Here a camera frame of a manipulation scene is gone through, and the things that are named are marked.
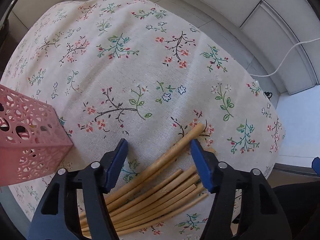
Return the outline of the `pink perforated utensil holder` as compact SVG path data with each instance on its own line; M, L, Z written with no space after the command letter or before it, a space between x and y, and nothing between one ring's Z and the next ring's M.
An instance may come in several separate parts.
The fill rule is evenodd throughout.
M1 86L1 186L52 174L72 146L51 105Z

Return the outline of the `floral tablecloth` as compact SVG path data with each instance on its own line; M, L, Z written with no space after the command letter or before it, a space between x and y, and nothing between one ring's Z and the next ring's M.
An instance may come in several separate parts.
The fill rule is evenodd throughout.
M290 238L267 182L285 136L272 93L210 37L159 5L89 0L52 6L15 49L1 86L51 105L73 143L52 174L8 185L31 221L28 239ZM199 123L204 130L195 139L216 156L214 192L199 176L196 190L177 203L129 225L114 224L105 198ZM103 156L122 138L127 158L115 187L103 193ZM195 165L190 142L112 203L126 204ZM117 235L205 193L179 215Z

